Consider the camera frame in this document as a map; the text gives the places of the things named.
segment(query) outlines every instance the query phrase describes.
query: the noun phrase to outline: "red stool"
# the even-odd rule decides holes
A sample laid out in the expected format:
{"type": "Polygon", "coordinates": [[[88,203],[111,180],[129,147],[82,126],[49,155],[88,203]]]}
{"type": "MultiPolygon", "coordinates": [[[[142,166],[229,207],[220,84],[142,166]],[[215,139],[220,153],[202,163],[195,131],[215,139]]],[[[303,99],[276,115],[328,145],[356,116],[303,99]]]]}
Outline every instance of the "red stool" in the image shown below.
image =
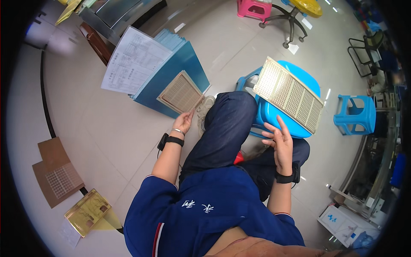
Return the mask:
{"type": "Polygon", "coordinates": [[[266,18],[271,14],[271,3],[259,2],[255,0],[237,0],[237,16],[252,16],[266,22],[266,18]]]}

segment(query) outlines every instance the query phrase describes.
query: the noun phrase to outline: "office chair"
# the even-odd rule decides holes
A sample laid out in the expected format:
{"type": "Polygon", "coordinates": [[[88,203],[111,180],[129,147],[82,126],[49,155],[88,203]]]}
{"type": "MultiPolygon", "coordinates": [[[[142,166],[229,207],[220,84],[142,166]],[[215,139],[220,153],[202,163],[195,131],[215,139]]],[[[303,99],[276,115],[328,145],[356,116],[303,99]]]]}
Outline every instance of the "office chair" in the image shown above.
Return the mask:
{"type": "Polygon", "coordinates": [[[303,12],[314,18],[319,18],[321,17],[321,15],[323,15],[323,11],[321,10],[321,7],[316,2],[316,0],[290,0],[290,2],[294,5],[294,8],[291,12],[287,12],[284,8],[281,8],[278,5],[272,5],[272,7],[279,9],[283,14],[268,17],[266,18],[265,22],[261,22],[259,24],[260,28],[265,28],[268,21],[287,19],[290,23],[290,40],[283,43],[283,47],[285,49],[289,48],[289,43],[291,43],[294,39],[294,24],[297,24],[297,26],[300,27],[300,29],[304,33],[303,37],[298,37],[301,42],[304,42],[304,38],[307,36],[307,32],[305,31],[304,27],[296,19],[296,15],[299,12],[303,12]]]}
{"type": "Polygon", "coordinates": [[[353,60],[353,63],[354,63],[354,65],[356,66],[356,69],[357,69],[357,71],[358,71],[358,74],[359,74],[362,78],[367,77],[367,76],[369,76],[369,75],[375,76],[375,75],[377,74],[377,70],[378,70],[378,69],[381,69],[381,68],[378,67],[378,66],[376,65],[376,63],[374,62],[374,60],[373,60],[373,58],[372,58],[372,55],[371,55],[371,51],[377,51],[378,48],[382,45],[382,43],[383,43],[383,41],[384,41],[384,32],[383,32],[382,30],[379,30],[379,31],[375,32],[375,34],[374,34],[373,36],[370,36],[370,37],[369,37],[369,36],[366,36],[366,35],[365,35],[363,38],[364,38],[364,40],[359,40],[359,39],[355,39],[355,38],[349,38],[349,39],[348,39],[348,42],[350,43],[351,46],[349,46],[349,47],[347,48],[348,54],[350,55],[351,60],[353,60]],[[364,46],[353,46],[351,40],[362,42],[362,43],[364,43],[364,46]],[[351,53],[350,53],[350,49],[354,49],[354,53],[356,54],[358,60],[360,61],[360,63],[361,63],[362,65],[368,65],[368,67],[369,67],[369,69],[370,69],[370,73],[367,73],[367,74],[365,74],[365,75],[362,75],[362,74],[361,74],[360,70],[358,69],[357,64],[355,63],[355,61],[354,61],[354,59],[353,59],[353,56],[352,56],[351,53]],[[368,55],[368,57],[369,57],[369,61],[368,61],[368,62],[362,62],[361,59],[360,59],[360,57],[359,57],[358,54],[357,54],[356,49],[365,49],[365,51],[367,52],[367,55],[368,55]]]}

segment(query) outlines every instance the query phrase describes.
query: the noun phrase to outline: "silver bracelet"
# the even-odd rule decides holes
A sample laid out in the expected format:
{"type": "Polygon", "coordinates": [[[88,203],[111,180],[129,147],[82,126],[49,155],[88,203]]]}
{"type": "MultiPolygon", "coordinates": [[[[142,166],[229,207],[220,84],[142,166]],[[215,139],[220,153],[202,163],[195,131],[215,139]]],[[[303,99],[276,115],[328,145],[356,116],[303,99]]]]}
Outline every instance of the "silver bracelet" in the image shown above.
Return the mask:
{"type": "Polygon", "coordinates": [[[171,131],[177,131],[177,132],[180,132],[181,134],[183,134],[184,136],[185,136],[185,133],[183,132],[183,131],[181,131],[181,130],[179,130],[179,129],[171,129],[171,131]]]}

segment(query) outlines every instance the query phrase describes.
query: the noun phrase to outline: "hand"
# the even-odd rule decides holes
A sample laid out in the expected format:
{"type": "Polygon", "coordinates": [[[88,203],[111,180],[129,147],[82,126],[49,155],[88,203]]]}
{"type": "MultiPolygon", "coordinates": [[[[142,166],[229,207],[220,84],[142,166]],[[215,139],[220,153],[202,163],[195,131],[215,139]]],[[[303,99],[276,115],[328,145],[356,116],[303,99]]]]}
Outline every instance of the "hand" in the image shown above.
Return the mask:
{"type": "Polygon", "coordinates": [[[194,110],[191,112],[184,112],[175,119],[173,128],[179,129],[184,133],[187,133],[191,127],[191,119],[193,118],[194,110]]]}
{"type": "Polygon", "coordinates": [[[293,174],[293,139],[279,115],[277,115],[277,121],[280,124],[281,130],[268,123],[264,123],[264,127],[273,132],[273,134],[263,131],[262,135],[271,138],[272,141],[266,139],[262,141],[264,144],[274,148],[274,161],[277,166],[277,172],[283,176],[291,176],[293,174]]]}

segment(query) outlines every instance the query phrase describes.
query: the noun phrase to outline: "cardboard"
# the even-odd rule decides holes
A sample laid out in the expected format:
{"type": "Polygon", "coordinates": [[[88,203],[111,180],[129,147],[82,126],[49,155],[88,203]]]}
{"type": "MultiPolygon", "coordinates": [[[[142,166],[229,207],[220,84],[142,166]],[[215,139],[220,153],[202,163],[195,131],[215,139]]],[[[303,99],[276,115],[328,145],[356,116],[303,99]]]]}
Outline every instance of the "cardboard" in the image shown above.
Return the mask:
{"type": "Polygon", "coordinates": [[[44,197],[53,208],[84,187],[84,183],[70,162],[60,138],[38,143],[38,147],[43,161],[32,167],[44,197]]]}
{"type": "Polygon", "coordinates": [[[46,169],[51,172],[70,162],[60,138],[55,137],[37,144],[46,169]]]}
{"type": "Polygon", "coordinates": [[[40,189],[42,190],[43,195],[46,198],[51,208],[54,208],[62,201],[69,198],[69,196],[71,196],[72,194],[80,190],[80,188],[84,187],[84,184],[81,183],[79,186],[69,191],[61,198],[57,199],[56,195],[53,192],[53,189],[51,189],[46,179],[46,174],[48,173],[48,171],[46,169],[46,166],[44,165],[44,162],[36,163],[32,167],[33,167],[34,175],[36,176],[37,182],[39,183],[40,189]]]}

